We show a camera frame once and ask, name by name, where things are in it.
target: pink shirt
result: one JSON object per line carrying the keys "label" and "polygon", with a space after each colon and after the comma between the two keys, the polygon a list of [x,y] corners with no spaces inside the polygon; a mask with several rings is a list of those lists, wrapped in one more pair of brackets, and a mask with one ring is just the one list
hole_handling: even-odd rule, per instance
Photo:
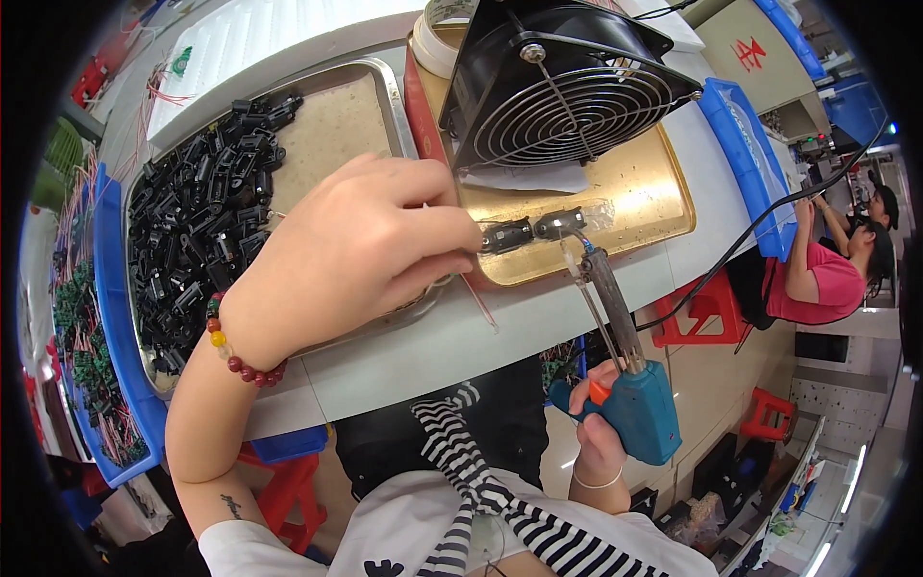
{"label": "pink shirt", "polygon": [[766,259],[763,290],[775,266],[773,286],[766,303],[766,314],[802,324],[821,325],[845,319],[853,314],[865,295],[866,282],[847,258],[817,244],[808,244],[808,270],[814,272],[820,300],[803,303],[785,294],[785,263],[778,258]]}

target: orange trigger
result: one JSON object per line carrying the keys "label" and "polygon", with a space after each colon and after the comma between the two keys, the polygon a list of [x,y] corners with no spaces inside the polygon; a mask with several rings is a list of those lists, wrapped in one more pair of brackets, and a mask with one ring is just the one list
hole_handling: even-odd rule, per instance
{"label": "orange trigger", "polygon": [[590,401],[598,406],[603,406],[605,400],[612,394],[612,389],[607,389],[595,380],[590,381]]}

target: black hair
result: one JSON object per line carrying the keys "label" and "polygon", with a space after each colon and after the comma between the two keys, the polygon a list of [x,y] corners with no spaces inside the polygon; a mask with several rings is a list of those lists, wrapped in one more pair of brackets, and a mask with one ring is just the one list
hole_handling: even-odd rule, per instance
{"label": "black hair", "polygon": [[897,230],[897,220],[901,217],[901,210],[897,206],[897,196],[890,186],[876,186],[875,194],[881,197],[884,213],[888,215],[888,228]]}
{"label": "black hair", "polygon": [[885,279],[893,282],[894,278],[894,244],[887,229],[880,222],[872,219],[862,219],[853,230],[859,226],[868,226],[869,231],[875,234],[875,242],[869,255],[869,267],[866,270],[866,285],[869,288],[869,297],[875,297],[881,290],[881,283]]}

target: green chair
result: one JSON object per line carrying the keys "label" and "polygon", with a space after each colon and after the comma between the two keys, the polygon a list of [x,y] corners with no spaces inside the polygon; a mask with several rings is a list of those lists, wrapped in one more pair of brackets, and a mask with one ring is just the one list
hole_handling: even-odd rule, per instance
{"label": "green chair", "polygon": [[60,212],[74,188],[74,167],[82,162],[80,135],[64,118],[58,118],[35,177],[32,204]]}

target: tape roll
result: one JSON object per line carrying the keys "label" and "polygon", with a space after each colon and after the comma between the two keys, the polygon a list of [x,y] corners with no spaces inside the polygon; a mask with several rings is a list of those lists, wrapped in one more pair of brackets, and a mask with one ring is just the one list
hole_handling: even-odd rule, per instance
{"label": "tape roll", "polygon": [[440,78],[449,79],[459,51],[440,39],[433,27],[452,18],[470,18],[477,0],[430,0],[414,23],[410,48],[423,68]]}

